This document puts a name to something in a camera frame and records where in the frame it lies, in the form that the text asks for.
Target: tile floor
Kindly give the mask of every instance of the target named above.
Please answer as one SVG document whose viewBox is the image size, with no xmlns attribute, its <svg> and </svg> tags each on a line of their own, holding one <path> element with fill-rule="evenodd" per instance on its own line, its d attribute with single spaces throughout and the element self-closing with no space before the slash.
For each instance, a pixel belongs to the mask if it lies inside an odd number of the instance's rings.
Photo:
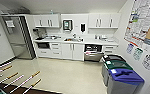
<svg viewBox="0 0 150 94">
<path fill-rule="evenodd" d="M 107 94 L 107 88 L 103 84 L 101 75 L 101 63 L 38 58 L 34 60 L 16 59 L 10 65 L 12 65 L 11 69 L 0 73 L 3 74 L 0 81 L 16 72 L 19 74 L 4 83 L 10 83 L 24 74 L 22 79 L 14 83 L 14 85 L 19 85 L 32 74 L 40 71 L 40 74 L 23 86 L 29 87 L 42 79 L 34 87 L 35 89 L 63 94 Z"/>
</svg>

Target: green bin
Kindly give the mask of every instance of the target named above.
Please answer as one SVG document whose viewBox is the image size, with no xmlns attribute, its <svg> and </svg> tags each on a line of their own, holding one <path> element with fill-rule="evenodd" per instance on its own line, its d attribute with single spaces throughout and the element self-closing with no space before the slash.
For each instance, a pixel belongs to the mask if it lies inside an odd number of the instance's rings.
<svg viewBox="0 0 150 94">
<path fill-rule="evenodd" d="M 109 69 L 129 69 L 133 70 L 131 66 L 129 66 L 125 61 L 111 60 L 104 62 L 104 66 L 102 67 L 103 76 L 104 76 L 104 84 L 108 86 L 109 79 Z"/>
</svg>

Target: cabinet door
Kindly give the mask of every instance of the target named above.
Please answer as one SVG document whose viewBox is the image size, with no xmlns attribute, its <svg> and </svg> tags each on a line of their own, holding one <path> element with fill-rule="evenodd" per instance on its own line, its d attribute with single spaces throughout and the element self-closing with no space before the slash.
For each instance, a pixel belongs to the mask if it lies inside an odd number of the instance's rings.
<svg viewBox="0 0 150 94">
<path fill-rule="evenodd" d="M 50 27 L 50 16 L 49 15 L 41 15 L 42 18 L 42 27 Z"/>
<path fill-rule="evenodd" d="M 50 27 L 60 27 L 60 21 L 59 21 L 59 15 L 58 14 L 53 14 L 50 15 Z"/>
<path fill-rule="evenodd" d="M 99 14 L 89 14 L 89 28 L 99 27 Z"/>
<path fill-rule="evenodd" d="M 35 27 L 42 27 L 42 20 L 40 15 L 33 15 Z"/>
<path fill-rule="evenodd" d="M 52 51 L 50 49 L 37 49 L 38 57 L 52 57 Z"/>
<path fill-rule="evenodd" d="M 109 28 L 110 27 L 110 14 L 100 14 L 100 27 Z"/>
<path fill-rule="evenodd" d="M 84 45 L 83 44 L 73 45 L 73 60 L 84 61 Z"/>
<path fill-rule="evenodd" d="M 120 13 L 111 14 L 111 28 L 118 28 L 120 16 Z"/>
<path fill-rule="evenodd" d="M 62 58 L 72 59 L 72 44 L 61 44 L 62 46 Z"/>
</svg>

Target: white cabinet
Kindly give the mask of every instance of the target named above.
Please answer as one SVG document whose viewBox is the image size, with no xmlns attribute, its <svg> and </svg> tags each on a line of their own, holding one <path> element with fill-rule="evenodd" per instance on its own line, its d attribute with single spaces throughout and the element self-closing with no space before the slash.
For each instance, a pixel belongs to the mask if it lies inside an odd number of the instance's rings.
<svg viewBox="0 0 150 94">
<path fill-rule="evenodd" d="M 62 58 L 84 61 L 84 44 L 61 44 Z"/>
<path fill-rule="evenodd" d="M 52 52 L 51 58 L 62 58 L 61 45 L 60 43 L 50 43 L 50 49 Z"/>
<path fill-rule="evenodd" d="M 116 48 L 117 48 L 117 46 L 104 45 L 104 46 L 102 46 L 102 52 L 103 52 L 105 55 L 114 54 Z"/>
<path fill-rule="evenodd" d="M 51 57 L 52 51 L 50 49 L 37 49 L 38 57 Z"/>
<path fill-rule="evenodd" d="M 118 28 L 120 14 L 89 14 L 89 28 Z"/>
<path fill-rule="evenodd" d="M 35 27 L 50 27 L 59 28 L 60 27 L 60 15 L 33 15 Z"/>
</svg>

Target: trash bin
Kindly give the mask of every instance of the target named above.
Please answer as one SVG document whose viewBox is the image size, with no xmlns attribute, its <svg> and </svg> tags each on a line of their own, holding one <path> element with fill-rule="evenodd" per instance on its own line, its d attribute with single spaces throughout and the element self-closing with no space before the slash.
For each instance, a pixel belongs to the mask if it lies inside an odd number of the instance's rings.
<svg viewBox="0 0 150 94">
<path fill-rule="evenodd" d="M 104 72 L 105 72 L 105 66 L 104 63 L 106 61 L 111 61 L 111 60 L 118 60 L 118 61 L 124 61 L 126 62 L 121 56 L 119 55 L 104 55 L 102 58 L 103 64 L 102 64 L 102 76 L 104 77 Z"/>
<path fill-rule="evenodd" d="M 126 62 L 124 61 L 118 61 L 118 60 L 111 60 L 111 61 L 106 61 L 104 63 L 103 67 L 103 76 L 104 76 L 104 85 L 108 86 L 108 79 L 109 79 L 109 69 L 130 69 L 133 70 L 132 67 L 130 67 Z"/>
<path fill-rule="evenodd" d="M 144 80 L 133 70 L 111 69 L 107 94 L 133 94 Z"/>
</svg>

